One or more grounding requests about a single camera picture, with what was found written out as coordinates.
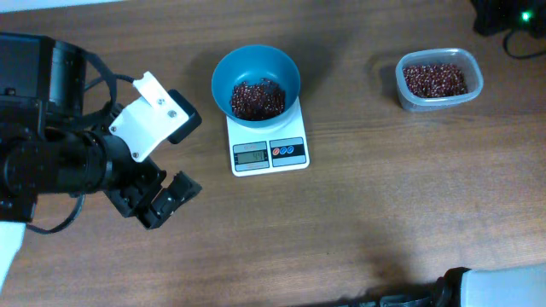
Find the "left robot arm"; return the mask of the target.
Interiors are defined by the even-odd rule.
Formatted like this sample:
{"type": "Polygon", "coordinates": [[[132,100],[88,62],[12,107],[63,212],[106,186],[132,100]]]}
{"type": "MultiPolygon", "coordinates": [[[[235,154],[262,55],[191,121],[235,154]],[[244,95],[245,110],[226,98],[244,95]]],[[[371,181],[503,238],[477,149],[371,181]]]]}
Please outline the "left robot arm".
{"type": "Polygon", "coordinates": [[[197,110],[150,72],[129,78],[138,97],[117,101],[121,76],[102,59],[47,36],[1,36],[1,273],[7,275],[33,223],[38,197],[76,200],[104,193],[124,217],[160,227],[200,185],[184,173],[171,182],[151,158],[201,123],[197,110]]]}

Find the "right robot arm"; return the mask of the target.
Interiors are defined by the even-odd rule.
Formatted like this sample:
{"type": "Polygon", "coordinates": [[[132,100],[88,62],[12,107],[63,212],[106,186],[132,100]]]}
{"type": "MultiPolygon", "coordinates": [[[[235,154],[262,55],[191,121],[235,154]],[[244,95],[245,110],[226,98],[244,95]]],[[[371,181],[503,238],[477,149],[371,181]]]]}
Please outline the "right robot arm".
{"type": "MultiPolygon", "coordinates": [[[[517,32],[526,32],[535,39],[545,37],[545,0],[474,1],[473,6],[477,14],[473,29],[479,35],[507,33],[502,40],[506,55],[516,60],[545,55],[543,50],[526,55],[509,50],[509,40],[517,32]]],[[[544,306],[545,265],[498,270],[449,269],[437,279],[429,298],[407,301],[403,305],[544,306]]]]}

